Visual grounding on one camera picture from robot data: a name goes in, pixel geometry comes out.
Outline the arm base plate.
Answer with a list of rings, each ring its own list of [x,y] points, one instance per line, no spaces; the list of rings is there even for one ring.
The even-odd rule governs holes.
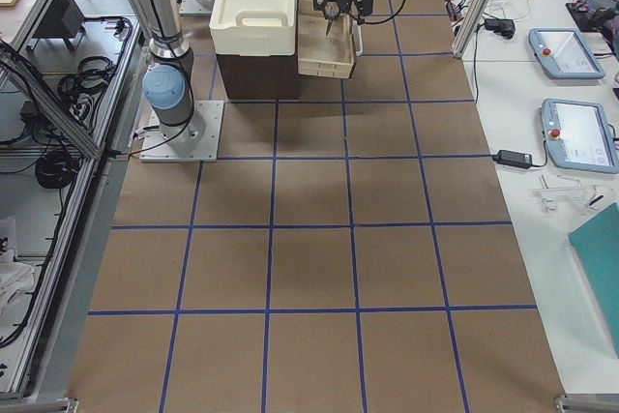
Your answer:
[[[161,126],[154,110],[137,154],[143,162],[215,162],[218,158],[224,101],[196,101],[189,124]]]

